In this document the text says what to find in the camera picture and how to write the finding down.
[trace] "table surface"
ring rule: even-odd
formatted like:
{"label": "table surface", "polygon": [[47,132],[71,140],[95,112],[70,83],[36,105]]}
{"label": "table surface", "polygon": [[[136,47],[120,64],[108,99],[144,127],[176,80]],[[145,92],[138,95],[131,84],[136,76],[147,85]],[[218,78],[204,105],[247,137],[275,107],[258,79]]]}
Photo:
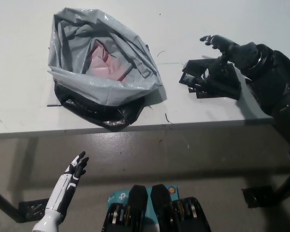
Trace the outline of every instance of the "table surface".
{"label": "table surface", "polygon": [[47,72],[52,19],[64,7],[105,11],[149,45],[167,100],[158,103],[151,96],[151,107],[124,131],[272,122],[245,84],[238,102],[201,100],[178,80],[189,59],[219,56],[199,41],[208,34],[263,43],[290,58],[290,0],[0,1],[0,138],[107,132],[63,107],[47,107],[53,91]]}

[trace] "concrete floor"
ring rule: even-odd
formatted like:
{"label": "concrete floor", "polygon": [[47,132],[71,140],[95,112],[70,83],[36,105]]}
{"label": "concrete floor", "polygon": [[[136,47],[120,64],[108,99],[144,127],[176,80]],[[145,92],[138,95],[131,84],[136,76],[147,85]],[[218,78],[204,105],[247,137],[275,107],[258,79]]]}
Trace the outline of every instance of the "concrete floor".
{"label": "concrete floor", "polygon": [[[60,226],[99,232],[107,196],[133,184],[177,184],[195,196],[214,232],[290,232],[290,198],[272,209],[248,209],[241,189],[280,185],[288,144],[270,126],[192,129],[0,140],[0,193],[14,205],[48,198],[69,162],[85,150],[87,173]],[[30,232],[0,211],[0,232]]]}

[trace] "white robotic hand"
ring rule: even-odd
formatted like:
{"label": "white robotic hand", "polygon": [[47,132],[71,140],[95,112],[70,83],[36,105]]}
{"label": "white robotic hand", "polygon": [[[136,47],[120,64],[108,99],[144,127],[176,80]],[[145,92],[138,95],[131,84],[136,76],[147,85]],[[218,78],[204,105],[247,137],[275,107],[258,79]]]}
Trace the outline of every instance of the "white robotic hand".
{"label": "white robotic hand", "polygon": [[58,232],[58,226],[64,221],[69,204],[75,193],[79,178],[85,174],[84,168],[89,157],[85,151],[78,155],[60,176],[50,196],[44,217],[34,226],[32,232]]}

